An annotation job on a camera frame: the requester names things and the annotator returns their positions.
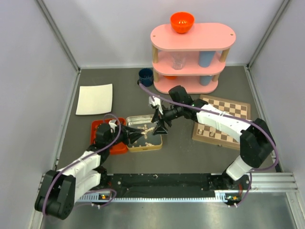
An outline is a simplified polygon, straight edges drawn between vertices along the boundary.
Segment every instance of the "pink shelf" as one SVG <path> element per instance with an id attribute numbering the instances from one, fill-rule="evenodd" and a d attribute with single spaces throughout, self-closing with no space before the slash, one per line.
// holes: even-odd
<path id="1" fill-rule="evenodd" d="M 163 51 L 222 51 L 234 44 L 236 35 L 230 27 L 220 23 L 195 23 L 184 34 L 164 24 L 152 31 L 151 40 Z"/>
<path id="2" fill-rule="evenodd" d="M 218 81 L 211 81 L 207 86 L 202 86 L 199 80 L 199 76 L 179 76 L 174 80 L 169 80 L 159 75 L 159 81 L 154 82 L 154 86 L 159 92 L 164 94 L 168 94 L 170 89 L 178 85 L 184 87 L 189 94 L 207 94 L 213 92 L 218 85 Z"/>
<path id="3" fill-rule="evenodd" d="M 216 52 L 209 67 L 203 68 L 198 64 L 199 52 L 186 52 L 187 55 L 185 66 L 181 70 L 172 68 L 173 60 L 170 52 L 159 52 L 158 63 L 152 63 L 153 68 L 161 75 L 216 75 L 220 73 L 225 62 L 219 62 L 220 53 Z"/>

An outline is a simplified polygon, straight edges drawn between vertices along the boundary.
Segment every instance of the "open tin box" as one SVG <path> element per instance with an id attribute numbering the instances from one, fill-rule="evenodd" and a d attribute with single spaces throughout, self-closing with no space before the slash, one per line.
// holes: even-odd
<path id="1" fill-rule="evenodd" d="M 162 136 L 153 135 L 156 124 L 151 123 L 152 118 L 152 114 L 126 118 L 127 126 L 145 131 L 145 134 L 136 142 L 127 145 L 130 152 L 150 151 L 162 148 Z"/>

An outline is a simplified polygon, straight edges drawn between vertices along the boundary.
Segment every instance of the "gray table surface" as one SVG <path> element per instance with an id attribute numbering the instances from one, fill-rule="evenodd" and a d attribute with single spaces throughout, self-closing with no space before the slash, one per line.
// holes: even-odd
<path id="1" fill-rule="evenodd" d="M 112 83 L 114 114 L 121 117 L 152 114 L 148 95 L 136 84 L 138 70 L 83 70 L 79 86 Z M 156 92 L 153 86 L 149 89 Z M 210 95 L 250 103 L 252 118 L 258 116 L 243 67 L 226 67 L 218 88 Z M 78 91 L 59 168 L 84 152 L 90 141 L 91 122 L 103 118 L 103 115 L 76 116 L 77 101 Z M 193 126 L 192 121 L 175 120 L 169 135 L 163 138 L 161 150 L 110 156 L 104 166 L 111 173 L 223 172 L 239 152 L 193 141 Z M 271 163 L 269 157 L 262 166 Z M 251 193 L 237 209 L 225 208 L 223 203 L 113 203 L 101 210 L 75 207 L 65 220 L 56 223 L 44 220 L 42 229 L 295 229 L 287 202 L 285 193 Z"/>
<path id="2" fill-rule="evenodd" d="M 154 110 L 148 106 L 148 94 L 137 85 L 140 69 L 82 70 L 78 90 L 62 146 L 58 168 L 80 157 L 90 143 L 91 123 L 104 115 L 75 115 L 79 86 L 113 84 L 112 113 L 127 118 L 150 115 Z M 154 86 L 149 90 L 157 93 Z M 211 96 L 251 104 L 251 118 L 258 117 L 243 67 L 226 67 L 219 78 L 217 89 Z M 194 122 L 179 118 L 173 121 L 169 134 L 163 136 L 163 147 L 145 151 L 110 156 L 104 163 L 109 173 L 222 173 L 239 155 L 239 151 L 192 140 Z M 271 157 L 262 167 L 272 164 Z"/>

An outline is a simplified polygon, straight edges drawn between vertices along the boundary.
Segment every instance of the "white paper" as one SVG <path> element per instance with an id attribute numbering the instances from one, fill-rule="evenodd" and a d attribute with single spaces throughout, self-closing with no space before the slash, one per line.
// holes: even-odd
<path id="1" fill-rule="evenodd" d="M 112 84 L 81 86 L 76 115 L 99 115 L 112 109 Z"/>

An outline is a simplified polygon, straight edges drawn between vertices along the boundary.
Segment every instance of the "clear glass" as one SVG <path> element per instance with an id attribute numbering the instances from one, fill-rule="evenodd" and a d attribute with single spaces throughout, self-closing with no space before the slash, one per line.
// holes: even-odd
<path id="1" fill-rule="evenodd" d="M 185 52 L 171 52 L 173 65 L 172 68 L 175 70 L 181 70 L 186 63 L 186 53 Z"/>

